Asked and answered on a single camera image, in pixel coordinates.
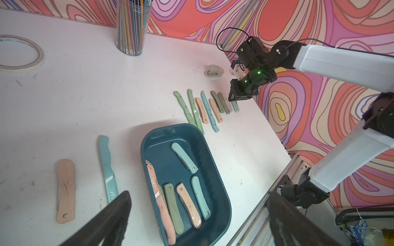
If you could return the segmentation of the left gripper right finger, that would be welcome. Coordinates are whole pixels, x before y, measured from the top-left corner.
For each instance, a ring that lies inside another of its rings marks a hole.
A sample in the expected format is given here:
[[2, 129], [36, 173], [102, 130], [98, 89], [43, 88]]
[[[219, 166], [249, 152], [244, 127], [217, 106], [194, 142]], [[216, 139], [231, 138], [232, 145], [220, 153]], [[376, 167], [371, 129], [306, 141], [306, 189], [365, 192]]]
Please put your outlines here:
[[339, 245], [277, 192], [268, 193], [267, 208], [276, 246]]

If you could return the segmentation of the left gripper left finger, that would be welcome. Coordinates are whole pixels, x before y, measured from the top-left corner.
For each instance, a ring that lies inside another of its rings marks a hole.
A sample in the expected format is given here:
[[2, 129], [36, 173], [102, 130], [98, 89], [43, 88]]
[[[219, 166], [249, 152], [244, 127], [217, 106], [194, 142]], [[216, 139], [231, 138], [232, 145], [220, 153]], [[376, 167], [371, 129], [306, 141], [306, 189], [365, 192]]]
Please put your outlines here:
[[130, 194], [123, 191], [62, 245], [120, 246], [125, 238], [131, 207]]

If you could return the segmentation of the teal knife row end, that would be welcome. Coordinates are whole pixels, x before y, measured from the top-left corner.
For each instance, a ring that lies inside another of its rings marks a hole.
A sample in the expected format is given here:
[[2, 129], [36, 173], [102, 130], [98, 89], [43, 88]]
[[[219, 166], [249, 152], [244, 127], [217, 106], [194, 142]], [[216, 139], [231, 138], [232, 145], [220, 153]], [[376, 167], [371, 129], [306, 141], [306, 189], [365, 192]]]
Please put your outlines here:
[[235, 113], [240, 112], [240, 108], [239, 108], [236, 101], [232, 101], [231, 104], [232, 104], [232, 107], [233, 107]]

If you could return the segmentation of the olive knife row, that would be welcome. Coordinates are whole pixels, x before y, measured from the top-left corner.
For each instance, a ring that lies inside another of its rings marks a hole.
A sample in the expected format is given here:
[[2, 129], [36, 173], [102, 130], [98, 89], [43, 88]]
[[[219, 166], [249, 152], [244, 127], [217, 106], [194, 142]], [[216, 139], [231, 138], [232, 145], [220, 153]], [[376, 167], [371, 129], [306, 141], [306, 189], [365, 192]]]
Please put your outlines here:
[[222, 103], [221, 103], [221, 101], [219, 99], [218, 94], [215, 91], [210, 91], [210, 93], [211, 93], [211, 95], [212, 95], [212, 97], [213, 97], [213, 99], [214, 99], [214, 101], [216, 103], [216, 106], [217, 106], [219, 112], [220, 113], [224, 113], [225, 110], [224, 110], [224, 107], [223, 107], [223, 105], [222, 105]]

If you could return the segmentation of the teal knife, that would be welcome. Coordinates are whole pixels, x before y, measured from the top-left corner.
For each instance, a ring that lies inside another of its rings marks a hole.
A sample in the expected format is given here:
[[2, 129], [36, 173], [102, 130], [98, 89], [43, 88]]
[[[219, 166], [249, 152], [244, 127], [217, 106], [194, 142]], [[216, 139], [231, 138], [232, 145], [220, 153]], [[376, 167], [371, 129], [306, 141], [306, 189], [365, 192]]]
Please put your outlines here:
[[210, 104], [208, 102], [208, 99], [206, 98], [206, 95], [205, 95], [204, 91], [201, 91], [201, 99], [202, 99], [203, 105], [205, 107], [205, 110], [207, 112], [207, 116], [209, 118], [209, 122], [211, 123], [211, 126], [212, 126], [214, 132], [218, 133], [219, 132], [219, 127], [217, 126], [217, 124], [215, 122], [214, 116], [212, 114], [212, 109], [210, 107]]
[[98, 152], [104, 177], [107, 200], [111, 203], [118, 197], [119, 191], [116, 176], [111, 167], [111, 154], [108, 144], [109, 137], [101, 135], [98, 140]]
[[171, 149], [177, 154], [184, 166], [191, 172], [195, 174], [199, 169], [191, 157], [186, 153], [186, 151], [177, 142], [171, 144]]

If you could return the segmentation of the long pink knife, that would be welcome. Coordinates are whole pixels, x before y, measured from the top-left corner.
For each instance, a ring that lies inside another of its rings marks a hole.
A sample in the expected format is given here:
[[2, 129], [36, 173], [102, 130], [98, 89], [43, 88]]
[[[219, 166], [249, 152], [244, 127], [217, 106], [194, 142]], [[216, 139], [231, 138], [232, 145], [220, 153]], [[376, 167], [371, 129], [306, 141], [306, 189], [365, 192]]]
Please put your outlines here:
[[155, 195], [155, 199], [159, 208], [160, 218], [166, 233], [167, 242], [170, 246], [173, 246], [176, 243], [176, 234], [175, 234], [174, 225], [169, 215], [166, 202], [164, 201], [164, 198], [160, 192], [159, 183], [153, 165], [149, 161], [146, 161], [146, 166], [151, 181], [151, 186], [153, 188], [153, 192]]

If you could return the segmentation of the beige knife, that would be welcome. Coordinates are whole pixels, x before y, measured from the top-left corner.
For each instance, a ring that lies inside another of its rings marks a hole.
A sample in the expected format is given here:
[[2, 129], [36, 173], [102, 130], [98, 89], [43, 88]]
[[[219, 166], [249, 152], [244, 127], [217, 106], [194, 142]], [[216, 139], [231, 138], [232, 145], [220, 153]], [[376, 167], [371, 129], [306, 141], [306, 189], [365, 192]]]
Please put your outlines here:
[[64, 224], [76, 217], [76, 167], [73, 161], [62, 159], [57, 167], [59, 205], [56, 221]]

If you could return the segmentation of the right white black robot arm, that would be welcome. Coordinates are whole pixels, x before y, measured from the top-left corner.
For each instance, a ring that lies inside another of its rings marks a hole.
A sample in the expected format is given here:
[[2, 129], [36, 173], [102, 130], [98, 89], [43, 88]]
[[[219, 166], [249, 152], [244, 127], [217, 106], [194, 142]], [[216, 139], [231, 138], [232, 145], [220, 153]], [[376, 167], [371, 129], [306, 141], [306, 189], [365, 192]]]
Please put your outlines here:
[[255, 36], [248, 37], [236, 54], [249, 72], [230, 82], [229, 101], [258, 95], [261, 86], [277, 80], [277, 68], [312, 73], [382, 93], [394, 91], [394, 58], [389, 55], [310, 45], [304, 40], [279, 41], [268, 49]]

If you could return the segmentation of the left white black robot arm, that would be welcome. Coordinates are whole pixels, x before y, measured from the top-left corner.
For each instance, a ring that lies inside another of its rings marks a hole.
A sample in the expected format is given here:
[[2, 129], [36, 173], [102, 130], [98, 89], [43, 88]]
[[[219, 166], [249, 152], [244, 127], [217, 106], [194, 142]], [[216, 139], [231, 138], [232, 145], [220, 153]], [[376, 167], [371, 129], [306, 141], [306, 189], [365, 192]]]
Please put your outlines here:
[[[335, 240], [297, 207], [329, 198], [335, 186], [394, 146], [394, 95], [382, 93], [363, 119], [297, 184], [278, 181], [264, 197], [268, 226], [277, 246], [334, 246]], [[108, 206], [65, 241], [67, 246], [119, 246], [132, 206], [128, 191], [117, 192], [108, 138], [98, 142]], [[227, 231], [231, 204], [202, 132], [191, 124], [149, 132], [141, 145], [142, 165], [162, 239], [167, 246], [211, 246]]]

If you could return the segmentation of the peach folded knife in tray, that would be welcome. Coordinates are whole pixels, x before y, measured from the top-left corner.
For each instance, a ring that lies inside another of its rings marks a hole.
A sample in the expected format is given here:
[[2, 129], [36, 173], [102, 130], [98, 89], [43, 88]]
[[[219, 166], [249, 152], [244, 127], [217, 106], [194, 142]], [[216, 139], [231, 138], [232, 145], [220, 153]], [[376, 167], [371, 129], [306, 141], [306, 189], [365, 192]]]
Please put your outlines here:
[[200, 216], [194, 202], [192, 201], [191, 196], [189, 195], [187, 189], [185, 188], [184, 184], [180, 183], [176, 187], [176, 191], [177, 191], [184, 207], [186, 208], [186, 211], [189, 215], [192, 226], [197, 230], [200, 229], [200, 227], [202, 225], [201, 216]]

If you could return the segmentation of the dark teal storage tray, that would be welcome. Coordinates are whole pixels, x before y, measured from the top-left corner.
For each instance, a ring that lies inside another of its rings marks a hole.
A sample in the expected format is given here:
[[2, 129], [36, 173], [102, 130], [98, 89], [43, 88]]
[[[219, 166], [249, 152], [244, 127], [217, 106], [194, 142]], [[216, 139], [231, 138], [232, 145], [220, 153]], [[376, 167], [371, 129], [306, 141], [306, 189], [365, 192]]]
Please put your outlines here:
[[178, 143], [197, 165], [202, 193], [212, 216], [202, 222], [200, 229], [192, 226], [187, 210], [180, 197], [176, 197], [185, 232], [178, 236], [178, 246], [217, 246], [226, 233], [231, 221], [231, 204], [210, 149], [201, 131], [191, 124], [178, 124], [157, 128], [144, 137], [141, 144], [142, 162], [149, 161], [156, 172], [158, 183], [183, 183], [194, 204], [197, 198], [192, 191], [192, 174], [181, 159], [171, 150], [172, 143]]

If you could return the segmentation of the mint folded knife in tray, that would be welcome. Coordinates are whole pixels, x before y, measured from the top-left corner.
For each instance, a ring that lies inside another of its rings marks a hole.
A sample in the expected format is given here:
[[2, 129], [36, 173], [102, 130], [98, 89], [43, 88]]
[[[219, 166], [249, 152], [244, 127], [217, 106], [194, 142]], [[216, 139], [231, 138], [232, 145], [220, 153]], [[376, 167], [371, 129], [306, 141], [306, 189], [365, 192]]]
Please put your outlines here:
[[197, 176], [193, 176], [191, 178], [191, 185], [195, 194], [195, 197], [197, 199], [200, 211], [203, 215], [203, 219], [207, 221], [211, 217], [211, 210], [206, 202], [206, 199], [204, 197], [202, 187], [200, 180]]

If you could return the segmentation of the small white stapler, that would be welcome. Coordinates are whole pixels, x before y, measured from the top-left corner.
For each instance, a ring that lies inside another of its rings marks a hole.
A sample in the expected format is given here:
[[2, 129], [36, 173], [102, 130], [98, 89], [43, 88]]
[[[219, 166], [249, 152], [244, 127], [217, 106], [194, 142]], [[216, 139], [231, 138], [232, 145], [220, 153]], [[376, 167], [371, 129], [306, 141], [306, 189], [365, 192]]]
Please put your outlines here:
[[208, 68], [204, 71], [204, 75], [210, 79], [222, 77], [223, 74], [223, 68], [217, 65], [209, 65]]

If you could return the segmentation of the clear pencil cup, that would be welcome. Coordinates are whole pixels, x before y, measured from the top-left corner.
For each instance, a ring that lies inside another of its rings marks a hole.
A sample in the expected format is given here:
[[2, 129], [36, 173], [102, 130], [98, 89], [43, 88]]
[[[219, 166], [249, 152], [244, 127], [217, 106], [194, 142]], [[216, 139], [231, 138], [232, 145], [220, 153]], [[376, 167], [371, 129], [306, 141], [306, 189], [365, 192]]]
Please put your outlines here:
[[152, 1], [117, 1], [115, 45], [126, 55], [143, 52]]

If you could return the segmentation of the masking tape roll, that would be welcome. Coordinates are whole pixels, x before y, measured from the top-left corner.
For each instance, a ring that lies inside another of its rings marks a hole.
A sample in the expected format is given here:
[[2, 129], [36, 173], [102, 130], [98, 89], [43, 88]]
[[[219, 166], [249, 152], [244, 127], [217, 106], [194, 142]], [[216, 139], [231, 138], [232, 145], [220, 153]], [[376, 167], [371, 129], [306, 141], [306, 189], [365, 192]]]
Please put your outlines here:
[[44, 62], [44, 51], [34, 41], [16, 35], [1, 35], [1, 72], [30, 72]]

